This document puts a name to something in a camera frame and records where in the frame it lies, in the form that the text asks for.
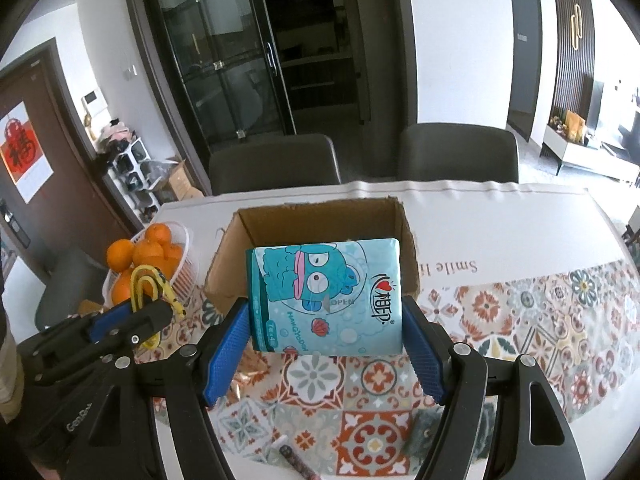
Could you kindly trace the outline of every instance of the tissue pack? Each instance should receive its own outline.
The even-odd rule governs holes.
[[[260,247],[246,257],[256,350],[402,353],[398,240]]]

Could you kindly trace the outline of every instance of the white tv stand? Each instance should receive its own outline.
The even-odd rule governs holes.
[[[640,173],[640,166],[611,155],[600,146],[595,148],[568,142],[550,126],[545,130],[541,154],[545,153],[545,150],[555,155],[558,160],[556,175],[560,173],[562,166],[569,165],[633,185]]]

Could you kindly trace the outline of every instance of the dark gray chair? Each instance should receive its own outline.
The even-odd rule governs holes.
[[[103,304],[102,284],[108,269],[78,248],[60,256],[36,310],[36,328],[43,332],[78,312],[82,300]]]
[[[340,184],[334,144],[321,134],[265,137],[211,154],[214,195]]]
[[[518,145],[490,126],[412,124],[400,137],[398,180],[518,182]]]

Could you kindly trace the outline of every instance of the yellow cable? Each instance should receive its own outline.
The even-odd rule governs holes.
[[[163,298],[171,305],[171,308],[174,310],[178,319],[183,319],[184,316],[186,316],[187,313],[180,301],[175,297],[174,290],[169,284],[169,281],[158,268],[150,265],[137,266],[131,273],[130,292],[132,312],[140,310],[144,306],[143,296],[145,283],[149,283],[151,286],[152,300],[155,301],[159,298]],[[159,332],[142,342],[142,346],[148,350],[157,348],[159,344]]]

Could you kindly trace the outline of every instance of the white fruit basket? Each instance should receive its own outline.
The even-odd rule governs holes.
[[[198,261],[193,257],[193,234],[178,222],[163,223],[171,229],[171,243],[182,246],[182,258],[169,283],[174,288],[178,301],[184,304],[193,292],[198,277]],[[131,241],[135,244],[144,237],[145,230],[142,230]],[[113,306],[113,303],[111,303],[111,289],[118,276],[119,274],[110,270],[102,284],[102,296],[106,307],[111,308]]]

